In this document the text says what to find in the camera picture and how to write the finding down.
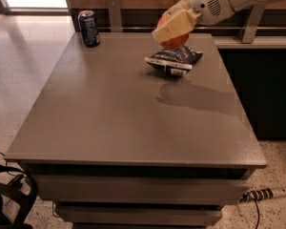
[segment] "black can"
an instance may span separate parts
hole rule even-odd
[[[78,23],[85,45],[87,47],[97,46],[100,43],[100,38],[96,27],[94,12],[91,10],[80,11],[78,14]]]

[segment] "terrazzo floor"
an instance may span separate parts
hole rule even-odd
[[[5,153],[33,102],[74,33],[68,16],[0,14],[0,152]],[[269,166],[249,179],[251,189],[286,188],[286,140],[260,140]],[[0,164],[5,164],[0,155]],[[286,198],[258,203],[258,228],[286,228]],[[225,206],[223,219],[209,229],[255,228],[253,202]],[[35,229],[69,229],[72,224],[52,214],[52,204],[38,199],[26,220]]]

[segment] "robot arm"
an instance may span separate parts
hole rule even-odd
[[[236,11],[256,4],[282,0],[181,0],[160,18],[153,37],[165,48],[182,46],[197,22],[213,25],[230,18]]]

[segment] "gray tabletop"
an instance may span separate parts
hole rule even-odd
[[[75,33],[7,152],[7,160],[68,164],[265,167],[255,134],[209,34],[203,57],[168,77],[145,56],[149,33]]]

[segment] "orange ball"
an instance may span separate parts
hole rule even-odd
[[[157,27],[161,26],[163,23],[165,23],[167,20],[169,19],[169,15],[163,15],[157,24]],[[177,38],[172,38],[168,41],[162,42],[161,46],[165,49],[169,49],[169,50],[174,50],[174,49],[178,49],[181,46],[183,46],[187,40],[189,39],[189,33],[183,34],[178,36]]]

